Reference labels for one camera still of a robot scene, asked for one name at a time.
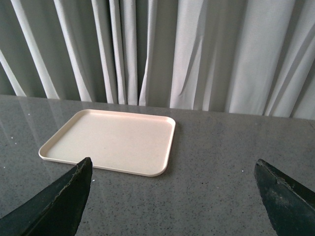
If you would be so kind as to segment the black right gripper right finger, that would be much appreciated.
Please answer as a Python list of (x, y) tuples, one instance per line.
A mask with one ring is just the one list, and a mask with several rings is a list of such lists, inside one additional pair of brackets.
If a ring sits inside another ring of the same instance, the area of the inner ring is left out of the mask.
[(279, 236), (315, 234), (315, 193), (263, 159), (254, 177), (273, 229)]

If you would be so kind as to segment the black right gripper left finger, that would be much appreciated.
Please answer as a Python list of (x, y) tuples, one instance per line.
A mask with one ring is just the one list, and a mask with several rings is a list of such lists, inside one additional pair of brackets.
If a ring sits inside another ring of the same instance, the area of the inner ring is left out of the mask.
[(73, 236), (87, 203), (93, 173), (89, 157), (0, 220), (2, 236)]

